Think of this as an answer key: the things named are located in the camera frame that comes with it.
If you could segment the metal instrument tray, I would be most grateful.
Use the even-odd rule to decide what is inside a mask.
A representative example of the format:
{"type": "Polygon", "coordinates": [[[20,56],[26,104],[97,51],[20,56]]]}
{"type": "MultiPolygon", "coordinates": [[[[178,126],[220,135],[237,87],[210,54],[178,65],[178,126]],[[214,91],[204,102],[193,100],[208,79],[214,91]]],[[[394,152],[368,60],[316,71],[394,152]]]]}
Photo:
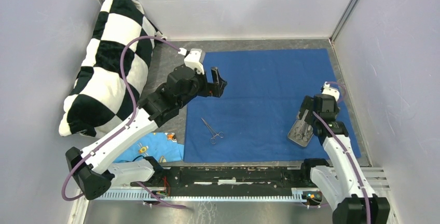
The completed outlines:
{"type": "Polygon", "coordinates": [[[301,147],[308,146],[313,137],[313,128],[303,120],[296,120],[287,138],[301,147]]]}

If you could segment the steel ring-handled hemostat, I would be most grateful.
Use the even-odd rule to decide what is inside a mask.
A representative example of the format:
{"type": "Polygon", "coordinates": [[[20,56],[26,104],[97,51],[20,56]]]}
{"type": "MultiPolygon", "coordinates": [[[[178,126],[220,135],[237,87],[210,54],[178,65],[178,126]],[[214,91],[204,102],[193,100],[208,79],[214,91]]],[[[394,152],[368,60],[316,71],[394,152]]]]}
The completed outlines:
{"type": "Polygon", "coordinates": [[[202,122],[204,123],[204,125],[207,127],[207,129],[209,130],[209,132],[211,133],[212,137],[210,138],[210,143],[212,145],[216,144],[216,139],[217,138],[224,138],[225,134],[220,131],[220,132],[216,132],[208,123],[204,118],[201,118],[202,122]]]}

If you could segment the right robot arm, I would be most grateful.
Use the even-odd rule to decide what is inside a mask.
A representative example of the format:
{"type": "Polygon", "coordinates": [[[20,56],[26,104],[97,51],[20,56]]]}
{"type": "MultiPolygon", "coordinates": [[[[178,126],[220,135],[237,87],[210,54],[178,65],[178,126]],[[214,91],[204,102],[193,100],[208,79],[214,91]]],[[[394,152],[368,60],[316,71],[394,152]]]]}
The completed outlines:
{"type": "Polygon", "coordinates": [[[331,162],[305,159],[300,181],[319,188],[333,211],[333,223],[387,223],[390,203],[378,196],[367,181],[352,152],[348,129],[337,120],[338,114],[334,96],[320,93],[304,97],[299,118],[311,126],[331,162]]]}

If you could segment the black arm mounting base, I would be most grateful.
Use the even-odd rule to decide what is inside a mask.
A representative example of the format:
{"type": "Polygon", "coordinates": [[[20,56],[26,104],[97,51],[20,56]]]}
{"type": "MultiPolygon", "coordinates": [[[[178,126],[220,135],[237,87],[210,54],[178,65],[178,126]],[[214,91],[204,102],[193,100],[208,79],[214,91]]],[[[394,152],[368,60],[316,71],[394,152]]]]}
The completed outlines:
{"type": "Polygon", "coordinates": [[[287,197],[292,189],[315,188],[298,167],[172,166],[144,183],[165,187],[171,197],[287,197]]]}

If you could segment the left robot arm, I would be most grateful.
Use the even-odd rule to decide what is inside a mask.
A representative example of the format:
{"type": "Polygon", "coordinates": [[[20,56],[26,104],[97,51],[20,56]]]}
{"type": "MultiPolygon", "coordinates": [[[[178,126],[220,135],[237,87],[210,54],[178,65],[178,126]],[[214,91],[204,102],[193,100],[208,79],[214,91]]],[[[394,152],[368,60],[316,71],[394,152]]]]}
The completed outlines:
{"type": "Polygon", "coordinates": [[[111,186],[136,181],[157,186],[163,172],[153,158],[116,166],[115,159],[148,133],[176,117],[180,109],[197,96],[221,97],[227,86],[217,67],[211,68],[212,82],[206,74],[185,65],[178,66],[140,106],[112,131],[83,148],[70,148],[66,153],[69,174],[62,186],[62,198],[74,201],[81,197],[94,200],[111,186]]]}

